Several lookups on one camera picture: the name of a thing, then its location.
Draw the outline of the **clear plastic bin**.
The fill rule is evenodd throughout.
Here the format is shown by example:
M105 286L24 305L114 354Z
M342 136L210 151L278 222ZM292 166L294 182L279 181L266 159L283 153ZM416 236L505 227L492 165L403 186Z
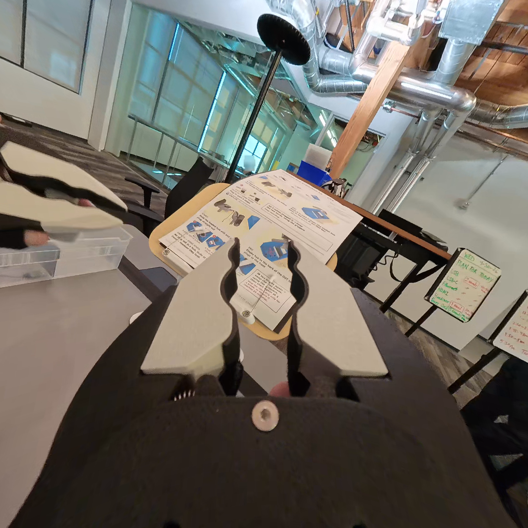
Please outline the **clear plastic bin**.
M1 287L93 274L118 268L132 235L123 227L81 232L74 241L1 249Z

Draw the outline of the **white easel board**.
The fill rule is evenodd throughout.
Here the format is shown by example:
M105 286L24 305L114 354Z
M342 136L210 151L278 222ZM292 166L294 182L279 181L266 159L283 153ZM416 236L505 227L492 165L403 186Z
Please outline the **white easel board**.
M490 337L493 347L527 363L527 290Z
M501 269L468 248L457 248L424 300L462 323L471 321L496 286Z

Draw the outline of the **wooden column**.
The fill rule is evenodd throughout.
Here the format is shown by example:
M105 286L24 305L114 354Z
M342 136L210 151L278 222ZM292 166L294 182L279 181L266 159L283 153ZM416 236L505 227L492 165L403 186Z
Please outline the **wooden column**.
M410 46L399 42L391 42L386 48L375 75L332 152L329 175L333 181L341 178L343 170L400 75L410 50Z

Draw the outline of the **blue plastic bin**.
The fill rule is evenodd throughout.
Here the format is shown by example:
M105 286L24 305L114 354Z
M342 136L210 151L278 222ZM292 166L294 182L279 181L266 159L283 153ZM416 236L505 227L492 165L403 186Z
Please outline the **blue plastic bin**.
M325 170L319 169L305 161L300 162L297 176L319 187L331 180L330 175Z

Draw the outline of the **glass railing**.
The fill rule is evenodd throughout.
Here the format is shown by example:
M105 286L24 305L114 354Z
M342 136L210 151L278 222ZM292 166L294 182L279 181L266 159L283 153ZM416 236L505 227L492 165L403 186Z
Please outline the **glass railing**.
M135 114L128 114L127 122L131 127L130 138L122 152L126 162L162 187L173 189L199 158L212 169L208 182L225 182L228 165L212 151L200 149L184 137Z

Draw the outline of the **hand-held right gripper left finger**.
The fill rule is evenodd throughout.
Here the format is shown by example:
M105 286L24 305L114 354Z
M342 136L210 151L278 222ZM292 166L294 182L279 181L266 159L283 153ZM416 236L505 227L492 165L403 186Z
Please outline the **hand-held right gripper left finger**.
M179 283L141 365L143 374L216 377L236 395L242 378L237 292L240 242L233 238Z

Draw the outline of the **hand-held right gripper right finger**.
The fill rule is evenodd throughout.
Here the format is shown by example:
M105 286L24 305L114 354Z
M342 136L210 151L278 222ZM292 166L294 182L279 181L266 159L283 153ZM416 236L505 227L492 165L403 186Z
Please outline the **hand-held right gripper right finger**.
M307 394L318 379L334 390L345 378L386 378L352 287L298 242L288 243L287 257L295 300L287 342L291 395Z

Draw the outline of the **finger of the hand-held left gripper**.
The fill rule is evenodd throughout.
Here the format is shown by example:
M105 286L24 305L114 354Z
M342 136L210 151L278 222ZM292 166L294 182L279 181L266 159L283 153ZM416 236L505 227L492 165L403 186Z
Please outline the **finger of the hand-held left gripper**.
M1 181L1 231L74 233L121 225L124 201L97 180Z
M15 142L1 147L1 162L11 183L44 197L88 200L104 210L127 211L113 191L84 169Z

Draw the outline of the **black pole stand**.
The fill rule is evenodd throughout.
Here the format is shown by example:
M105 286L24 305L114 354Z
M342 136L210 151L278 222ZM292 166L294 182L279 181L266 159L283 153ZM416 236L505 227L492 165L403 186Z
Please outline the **black pole stand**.
M264 45L274 52L273 59L256 98L254 108L239 141L225 183L235 181L235 172L242 152L252 132L255 121L265 101L281 59L293 65L304 65L310 58L309 44L301 32L291 23L274 14L263 14L258 18L257 31Z

